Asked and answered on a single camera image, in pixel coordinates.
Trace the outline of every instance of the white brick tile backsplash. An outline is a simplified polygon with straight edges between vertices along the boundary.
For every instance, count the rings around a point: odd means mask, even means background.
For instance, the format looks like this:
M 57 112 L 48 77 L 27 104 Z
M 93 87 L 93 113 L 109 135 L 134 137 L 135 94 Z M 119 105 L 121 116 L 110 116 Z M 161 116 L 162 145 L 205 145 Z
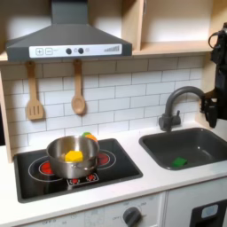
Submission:
M 163 82 L 185 81 L 189 80 L 190 69 L 182 70 L 168 70 L 164 71 L 162 75 Z
M 74 77 L 64 77 L 64 90 L 74 90 Z M 82 87 L 84 89 L 98 87 L 98 75 L 83 75 Z
M 129 121 L 120 121 L 98 125 L 98 134 L 104 135 L 129 130 Z
M 82 74 L 113 74 L 116 61 L 88 61 L 82 63 Z
M 4 81 L 27 79 L 27 69 L 24 65 L 1 66 L 1 74 Z M 35 66 L 35 77 L 43 77 L 43 69 L 41 64 Z
M 65 106 L 65 116 L 75 115 L 71 103 L 64 104 Z M 85 113 L 96 113 L 98 112 L 98 101 L 88 101 L 86 102 Z
M 178 68 L 195 68 L 204 66 L 204 56 L 180 57 Z
M 160 95 L 160 105 L 166 105 L 168 97 L 170 96 L 171 93 L 169 94 L 161 94 Z M 183 94 L 175 99 L 175 103 L 182 103 L 187 101 L 187 94 Z
M 46 118 L 64 116 L 63 104 L 45 106 L 44 111 L 45 111 Z
M 145 95 L 145 84 L 139 85 L 129 85 L 129 86 L 117 86 L 116 87 L 116 97 L 134 97 Z
M 129 129 L 146 129 L 157 126 L 158 119 L 157 117 L 136 119 L 129 121 Z
M 92 135 L 98 134 L 98 125 L 89 125 L 76 128 L 65 129 L 66 136 L 81 136 L 83 132 L 88 131 Z
M 45 104 L 70 103 L 74 97 L 74 90 L 45 92 Z
M 148 59 L 131 59 L 117 61 L 118 73 L 144 72 L 148 68 Z
M 64 136 L 65 131 L 63 129 L 30 133 L 28 134 L 28 143 L 29 145 L 39 145 L 41 143 L 46 144 Z
M 117 98 L 99 101 L 99 111 L 129 109 L 130 98 Z
M 171 70 L 177 68 L 178 58 L 149 59 L 149 71 Z
M 202 79 L 202 68 L 192 68 L 190 74 L 190 80 Z
M 160 102 L 160 95 L 132 97 L 130 107 L 156 106 Z
M 114 121 L 114 112 L 88 113 L 82 117 L 82 125 L 101 124 Z
M 26 120 L 26 110 L 25 108 L 18 109 L 9 109 L 6 111 L 7 121 L 16 122 L 16 121 L 25 121 Z
M 44 94 L 38 93 L 38 98 L 44 105 Z M 29 94 L 9 95 L 4 97 L 6 109 L 25 107 L 29 99 Z
M 131 74 L 102 74 L 99 76 L 99 87 L 131 84 Z
M 115 111 L 114 121 L 126 121 L 144 117 L 144 108 L 117 110 Z
M 4 94 L 21 94 L 23 93 L 23 82 L 18 81 L 4 81 Z
M 82 126 L 81 116 L 65 116 L 49 118 L 46 120 L 47 130 L 66 129 L 71 127 Z
M 201 88 L 204 56 L 196 53 L 85 59 L 82 62 L 83 116 L 74 113 L 74 63 L 71 59 L 36 61 L 38 98 L 45 116 L 29 121 L 30 99 L 25 63 L 1 64 L 12 148 L 43 145 L 57 137 L 89 131 L 94 135 L 157 126 L 169 95 L 183 86 Z M 173 113 L 193 121 L 199 98 L 183 94 Z
M 174 82 L 157 82 L 157 83 L 148 83 L 146 88 L 147 95 L 154 94 L 165 94 L 174 91 L 175 83 Z
M 161 116 L 165 112 L 166 106 L 151 106 L 145 108 L 145 117 Z
M 45 130 L 46 122 L 44 120 L 9 123 L 9 132 L 11 136 Z
M 114 98 L 114 93 L 114 87 L 83 90 L 83 96 L 87 101 Z
M 161 71 L 132 74 L 132 84 L 160 82 L 160 81 L 161 81 Z
M 28 146 L 27 134 L 10 137 L 11 148 Z
M 64 77 L 74 74 L 73 63 L 43 64 L 43 77 Z
M 24 93 L 29 93 L 28 80 L 23 81 Z M 36 80 L 37 91 L 63 90 L 62 78 L 43 78 Z
M 176 113 L 178 110 L 181 113 L 196 112 L 199 110 L 199 104 L 198 102 L 174 104 L 173 113 Z

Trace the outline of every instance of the white tile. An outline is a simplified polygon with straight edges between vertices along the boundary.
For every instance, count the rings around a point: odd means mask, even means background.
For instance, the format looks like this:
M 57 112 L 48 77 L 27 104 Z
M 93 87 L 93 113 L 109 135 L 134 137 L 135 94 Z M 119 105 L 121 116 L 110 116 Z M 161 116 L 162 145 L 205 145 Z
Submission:
M 101 124 L 114 121 L 114 112 L 88 113 L 82 117 L 82 125 Z
M 165 112 L 166 106 L 151 106 L 145 108 L 145 117 L 161 116 Z
M 199 110 L 199 104 L 198 102 L 174 104 L 173 113 L 176 113 L 178 110 L 181 113 L 196 112 Z
M 43 64 L 43 77 L 63 77 L 74 74 L 72 63 L 50 63 Z
M 160 95 L 154 96 L 141 96 L 131 98 L 131 108 L 145 107 L 145 106 L 156 106 L 160 102 Z
M 45 104 L 70 103 L 74 97 L 74 90 L 45 92 Z
M 161 71 L 132 74 L 132 84 L 160 82 L 160 81 L 161 81 Z
M 136 119 L 129 121 L 129 129 L 146 129 L 157 126 L 158 119 L 157 117 Z
M 27 106 L 29 94 L 9 95 L 4 97 L 6 109 L 21 108 Z M 38 93 L 38 99 L 44 105 L 44 94 Z
M 25 65 L 1 66 L 1 74 L 4 81 L 27 79 L 27 69 Z M 41 64 L 37 64 L 35 66 L 35 77 L 43 77 L 43 70 Z
M 204 59 L 204 56 L 181 57 L 178 61 L 178 68 L 203 67 Z
M 29 93 L 28 80 L 23 81 L 24 93 Z M 37 91 L 63 90 L 62 78 L 43 78 L 36 80 Z
M 83 90 L 83 96 L 87 101 L 114 98 L 114 93 L 114 87 Z
M 61 105 L 50 105 L 44 107 L 46 118 L 50 117 L 61 117 L 64 116 L 64 106 Z
M 118 60 L 117 72 L 118 73 L 134 73 L 147 71 L 147 59 L 131 59 L 131 60 Z
M 49 118 L 46 120 L 46 125 L 47 130 L 66 129 L 82 126 L 82 117 L 75 115 L 67 117 Z
M 6 111 L 7 121 L 16 122 L 16 121 L 25 121 L 26 120 L 26 110 L 25 108 L 20 109 L 10 109 Z
M 175 83 L 174 82 L 157 82 L 147 84 L 146 94 L 164 94 L 174 91 Z
M 28 146 L 27 134 L 10 137 L 11 148 Z
M 114 121 L 126 121 L 144 117 L 144 108 L 117 110 L 115 111 Z
M 184 122 L 195 121 L 195 116 L 197 112 L 185 113 Z
M 120 122 L 98 125 L 98 134 L 99 135 L 115 133 L 115 132 L 120 132 L 120 131 L 128 131 L 128 130 L 129 130 L 128 121 L 120 121 Z
M 92 135 L 98 134 L 98 125 L 89 125 L 76 128 L 65 129 L 66 136 L 81 136 L 84 132 L 88 131 Z
M 166 105 L 168 97 L 171 95 L 169 94 L 161 94 L 160 95 L 160 105 Z M 175 99 L 175 103 L 182 103 L 187 101 L 187 94 L 183 94 Z
M 89 61 L 82 63 L 82 74 L 113 74 L 116 61 Z
M 52 130 L 52 131 L 44 131 L 44 132 L 36 132 L 28 134 L 28 143 L 29 145 L 39 145 L 41 143 L 50 143 L 53 140 L 64 137 L 65 131 L 63 129 L 60 130 Z
M 4 81 L 4 94 L 21 94 L 23 93 L 23 83 L 22 80 L 18 81 Z
M 202 68 L 192 68 L 191 74 L 190 74 L 190 80 L 202 79 L 202 73 L 203 73 Z
M 102 74 L 99 76 L 99 87 L 131 84 L 131 74 Z
M 145 95 L 145 84 L 118 86 L 116 87 L 116 97 L 133 97 Z
M 149 59 L 149 71 L 177 68 L 177 58 Z
M 65 116 L 75 115 L 71 103 L 64 104 L 65 106 Z M 85 113 L 96 113 L 98 112 L 98 101 L 88 101 L 86 102 Z
M 64 77 L 64 90 L 74 90 L 74 77 Z M 83 75 L 82 87 L 84 89 L 98 87 L 98 75 Z
M 162 75 L 163 82 L 185 81 L 189 80 L 190 69 L 168 70 Z
M 46 130 L 46 122 L 44 120 L 21 121 L 9 123 L 8 125 L 11 136 Z
M 130 108 L 130 98 L 117 98 L 99 101 L 99 111 L 122 110 Z

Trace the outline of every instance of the green sponge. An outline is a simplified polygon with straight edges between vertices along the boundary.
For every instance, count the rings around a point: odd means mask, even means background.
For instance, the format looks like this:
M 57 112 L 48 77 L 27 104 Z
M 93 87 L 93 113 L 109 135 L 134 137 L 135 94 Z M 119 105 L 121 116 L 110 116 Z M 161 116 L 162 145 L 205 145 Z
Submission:
M 172 167 L 183 167 L 184 165 L 187 164 L 187 162 L 188 160 L 178 157 L 172 162 Z

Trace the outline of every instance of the red burner ring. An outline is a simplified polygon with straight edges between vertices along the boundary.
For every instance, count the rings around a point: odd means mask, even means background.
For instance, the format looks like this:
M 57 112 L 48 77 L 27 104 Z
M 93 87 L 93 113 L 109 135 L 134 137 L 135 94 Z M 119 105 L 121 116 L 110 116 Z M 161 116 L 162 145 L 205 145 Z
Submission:
M 98 166 L 106 165 L 110 161 L 110 157 L 105 153 L 98 154 Z
M 51 169 L 51 164 L 49 161 L 46 161 L 44 164 L 41 165 L 40 170 L 45 175 L 53 175 L 53 171 Z

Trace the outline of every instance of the stainless steel pot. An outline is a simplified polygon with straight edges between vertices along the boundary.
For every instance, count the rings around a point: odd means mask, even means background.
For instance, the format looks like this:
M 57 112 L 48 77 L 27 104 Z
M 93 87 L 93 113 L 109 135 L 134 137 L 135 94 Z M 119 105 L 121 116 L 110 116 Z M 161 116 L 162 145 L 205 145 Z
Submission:
M 65 161 L 69 151 L 81 151 L 83 161 Z M 62 137 L 47 147 L 51 169 L 59 177 L 74 179 L 90 175 L 97 167 L 98 143 L 87 137 Z

